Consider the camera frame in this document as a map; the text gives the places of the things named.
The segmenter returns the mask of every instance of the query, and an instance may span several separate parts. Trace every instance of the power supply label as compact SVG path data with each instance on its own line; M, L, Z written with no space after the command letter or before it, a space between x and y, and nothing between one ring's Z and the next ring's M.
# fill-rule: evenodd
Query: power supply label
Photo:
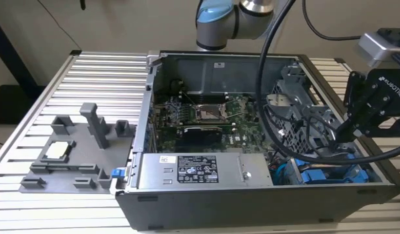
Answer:
M179 183L219 183L215 156L178 156Z

